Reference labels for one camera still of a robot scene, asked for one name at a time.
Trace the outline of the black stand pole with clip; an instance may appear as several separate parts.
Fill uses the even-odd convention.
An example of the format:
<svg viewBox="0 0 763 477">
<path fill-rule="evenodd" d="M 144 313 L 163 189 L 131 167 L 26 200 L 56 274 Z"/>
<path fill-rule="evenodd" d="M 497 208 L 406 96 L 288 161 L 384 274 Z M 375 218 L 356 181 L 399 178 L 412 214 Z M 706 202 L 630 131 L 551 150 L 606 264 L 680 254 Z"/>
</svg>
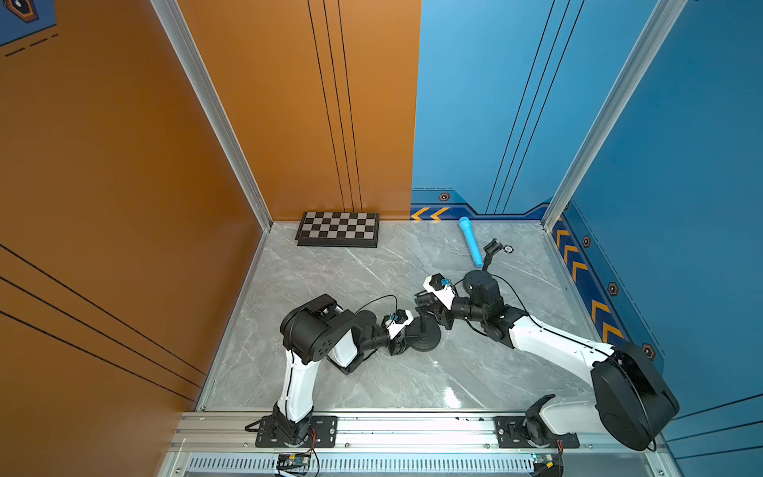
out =
<svg viewBox="0 0 763 477">
<path fill-rule="evenodd" d="M 498 242 L 495 238 L 487 244 L 484 248 L 485 257 L 483 258 L 482 270 L 488 270 L 490 264 L 492 264 L 494 256 L 499 252 L 504 252 L 505 246 Z"/>
</svg>

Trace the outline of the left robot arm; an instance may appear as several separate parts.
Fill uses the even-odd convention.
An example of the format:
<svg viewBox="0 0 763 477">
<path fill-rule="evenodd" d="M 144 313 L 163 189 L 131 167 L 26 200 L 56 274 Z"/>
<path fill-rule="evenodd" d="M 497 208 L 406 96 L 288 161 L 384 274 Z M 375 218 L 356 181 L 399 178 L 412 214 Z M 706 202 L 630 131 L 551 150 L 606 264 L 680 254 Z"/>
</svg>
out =
<svg viewBox="0 0 763 477">
<path fill-rule="evenodd" d="M 293 309 L 280 332 L 286 352 L 286 371 L 280 398 L 273 408 L 274 435 L 289 446 L 312 439 L 314 388 L 320 363 L 327 359 L 342 373 L 354 373 L 379 349 L 391 355 L 408 347 L 407 328 L 414 323 L 409 310 L 398 309 L 378 321 L 369 310 L 354 312 L 322 294 Z"/>
</svg>

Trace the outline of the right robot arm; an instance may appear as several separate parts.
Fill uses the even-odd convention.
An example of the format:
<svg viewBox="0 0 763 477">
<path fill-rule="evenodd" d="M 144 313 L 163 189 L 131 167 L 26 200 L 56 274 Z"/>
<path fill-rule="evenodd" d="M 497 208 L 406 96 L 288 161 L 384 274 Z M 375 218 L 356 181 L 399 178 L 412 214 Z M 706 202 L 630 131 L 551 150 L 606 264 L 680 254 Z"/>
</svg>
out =
<svg viewBox="0 0 763 477">
<path fill-rule="evenodd" d="M 544 448 L 567 434 L 607 432 L 632 450 L 655 449 L 680 404 L 641 348 L 588 340 L 536 319 L 524 305 L 506 304 L 503 278 L 486 270 L 472 270 L 461 282 L 463 295 L 441 274 L 425 278 L 424 290 L 414 297 L 418 313 L 446 329 L 458 320 L 477 322 L 491 340 L 564 368 L 593 391 L 581 401 L 560 401 L 553 394 L 538 399 L 520 425 L 529 445 Z"/>
</svg>

